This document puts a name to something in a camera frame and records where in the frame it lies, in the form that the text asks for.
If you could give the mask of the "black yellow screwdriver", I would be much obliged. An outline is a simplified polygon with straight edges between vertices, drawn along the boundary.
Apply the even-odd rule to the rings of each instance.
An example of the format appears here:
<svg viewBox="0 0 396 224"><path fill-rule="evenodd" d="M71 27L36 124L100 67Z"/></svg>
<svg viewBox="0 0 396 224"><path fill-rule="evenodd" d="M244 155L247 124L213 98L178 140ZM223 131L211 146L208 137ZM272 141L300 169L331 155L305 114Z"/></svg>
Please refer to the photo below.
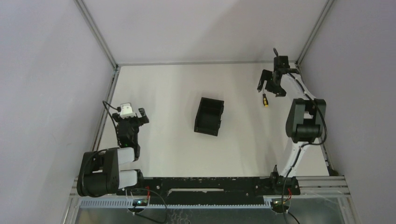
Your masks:
<svg viewBox="0 0 396 224"><path fill-rule="evenodd" d="M265 107L268 107L268 106L269 106L267 94L266 94L264 91L263 91L263 94L262 94L262 102L263 102L263 105L264 105Z"/></svg>

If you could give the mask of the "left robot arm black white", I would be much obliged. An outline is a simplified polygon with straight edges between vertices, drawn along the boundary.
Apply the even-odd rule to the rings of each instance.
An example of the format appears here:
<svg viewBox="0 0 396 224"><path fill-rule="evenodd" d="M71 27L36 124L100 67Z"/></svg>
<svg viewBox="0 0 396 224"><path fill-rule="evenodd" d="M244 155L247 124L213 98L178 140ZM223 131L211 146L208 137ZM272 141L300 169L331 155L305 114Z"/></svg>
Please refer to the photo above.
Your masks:
<svg viewBox="0 0 396 224"><path fill-rule="evenodd" d="M84 153L77 180L79 196L101 197L115 194L128 187L134 194L145 191L146 182L138 177L137 170L120 171L120 165L137 161L141 147L138 143L140 127L149 123L144 108L126 112L123 108L111 115L115 127L117 146Z"/></svg>

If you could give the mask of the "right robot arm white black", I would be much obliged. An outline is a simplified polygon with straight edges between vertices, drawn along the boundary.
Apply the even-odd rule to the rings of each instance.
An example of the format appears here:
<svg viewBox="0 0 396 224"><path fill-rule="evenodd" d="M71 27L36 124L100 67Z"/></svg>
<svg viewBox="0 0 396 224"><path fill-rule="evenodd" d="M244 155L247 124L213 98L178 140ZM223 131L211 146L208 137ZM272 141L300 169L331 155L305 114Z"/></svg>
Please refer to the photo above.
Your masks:
<svg viewBox="0 0 396 224"><path fill-rule="evenodd" d="M263 70L257 90L291 99L285 124L288 143L270 181L272 192L282 194L295 180L297 167L306 150L310 146L321 145L319 139L325 139L327 135L324 120L326 102L314 97L303 84L298 70L289 66Z"/></svg>

